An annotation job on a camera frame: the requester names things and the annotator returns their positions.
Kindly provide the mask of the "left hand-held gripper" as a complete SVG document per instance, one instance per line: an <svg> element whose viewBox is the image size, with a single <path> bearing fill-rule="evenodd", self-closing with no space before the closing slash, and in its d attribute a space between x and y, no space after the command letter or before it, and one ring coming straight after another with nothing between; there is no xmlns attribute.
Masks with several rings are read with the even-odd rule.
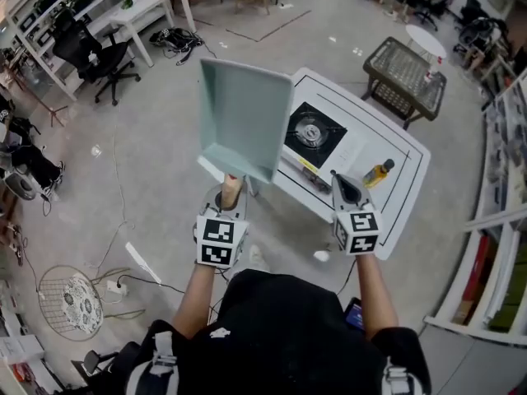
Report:
<svg viewBox="0 0 527 395"><path fill-rule="evenodd" d="M197 245L196 262L218 269L229 269L239 258L249 229L249 222L246 220L246 183L242 184L232 209L222 209L221 199L222 186L218 184L207 192L197 215L193 227L194 242Z"/></svg>

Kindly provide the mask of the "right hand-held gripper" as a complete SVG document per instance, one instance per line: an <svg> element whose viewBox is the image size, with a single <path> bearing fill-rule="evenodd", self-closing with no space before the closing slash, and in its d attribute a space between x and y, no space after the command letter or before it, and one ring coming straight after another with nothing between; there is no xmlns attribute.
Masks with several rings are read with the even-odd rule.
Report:
<svg viewBox="0 0 527 395"><path fill-rule="evenodd" d="M330 170L333 191L333 236L346 255L374 253L382 218L361 181Z"/></svg>

